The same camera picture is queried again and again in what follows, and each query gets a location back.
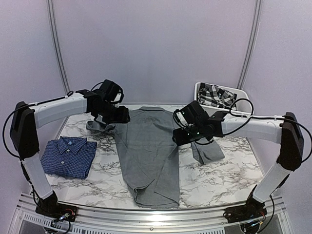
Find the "grey long sleeve shirt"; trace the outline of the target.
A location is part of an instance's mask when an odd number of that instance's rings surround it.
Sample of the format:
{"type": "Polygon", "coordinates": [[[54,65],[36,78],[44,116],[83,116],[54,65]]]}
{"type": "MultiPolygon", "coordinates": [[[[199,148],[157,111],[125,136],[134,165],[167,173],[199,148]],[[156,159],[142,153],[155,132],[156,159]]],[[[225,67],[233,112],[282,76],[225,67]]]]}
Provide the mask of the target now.
{"type": "Polygon", "coordinates": [[[177,127],[172,112],[141,107],[130,110],[129,115],[127,124],[104,124],[95,118],[86,128],[113,134],[123,179],[138,206],[178,207],[179,153],[172,140],[177,127]]]}

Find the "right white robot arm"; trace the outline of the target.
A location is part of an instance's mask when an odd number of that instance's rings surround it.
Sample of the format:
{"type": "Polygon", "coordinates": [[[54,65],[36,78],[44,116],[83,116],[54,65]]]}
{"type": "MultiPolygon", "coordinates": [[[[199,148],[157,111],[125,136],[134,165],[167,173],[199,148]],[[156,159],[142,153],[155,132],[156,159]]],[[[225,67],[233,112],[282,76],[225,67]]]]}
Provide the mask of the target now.
{"type": "Polygon", "coordinates": [[[287,112],[283,116],[261,117],[252,114],[234,114],[217,111],[211,116],[196,101],[173,113],[178,128],[173,131],[173,141],[178,145],[198,142],[213,137],[246,137],[270,141],[280,145],[276,162],[252,191],[247,204],[242,206],[242,215],[252,218],[260,211],[260,203],[283,184],[291,172],[303,163],[303,128],[295,115],[287,112]]]}

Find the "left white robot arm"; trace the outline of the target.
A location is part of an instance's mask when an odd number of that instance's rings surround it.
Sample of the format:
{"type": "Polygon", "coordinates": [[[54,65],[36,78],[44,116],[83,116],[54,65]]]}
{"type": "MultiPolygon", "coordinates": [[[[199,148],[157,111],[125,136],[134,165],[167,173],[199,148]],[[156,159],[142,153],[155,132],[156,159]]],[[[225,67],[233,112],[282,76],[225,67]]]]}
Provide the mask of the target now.
{"type": "Polygon", "coordinates": [[[50,198],[53,190],[46,178],[39,159],[39,139],[37,130],[56,120],[90,113],[101,117],[103,123],[128,123],[129,110],[121,105],[123,89],[111,80],[104,80],[94,90],[82,89],[55,99],[25,103],[19,102],[10,117],[10,138],[18,158],[28,175],[30,184],[43,199],[42,208],[51,217],[60,215],[61,205],[50,198]]]}

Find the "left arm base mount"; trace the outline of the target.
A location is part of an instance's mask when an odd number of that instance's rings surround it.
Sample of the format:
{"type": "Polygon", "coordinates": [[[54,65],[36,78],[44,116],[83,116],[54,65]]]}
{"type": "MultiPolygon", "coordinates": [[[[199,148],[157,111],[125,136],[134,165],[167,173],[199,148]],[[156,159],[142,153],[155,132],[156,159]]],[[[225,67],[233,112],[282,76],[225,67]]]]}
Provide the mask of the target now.
{"type": "Polygon", "coordinates": [[[76,206],[63,204],[58,202],[58,197],[53,191],[46,199],[40,197],[34,198],[36,204],[36,213],[48,217],[52,217],[59,221],[68,219],[74,222],[77,216],[78,208],[76,206]]]}

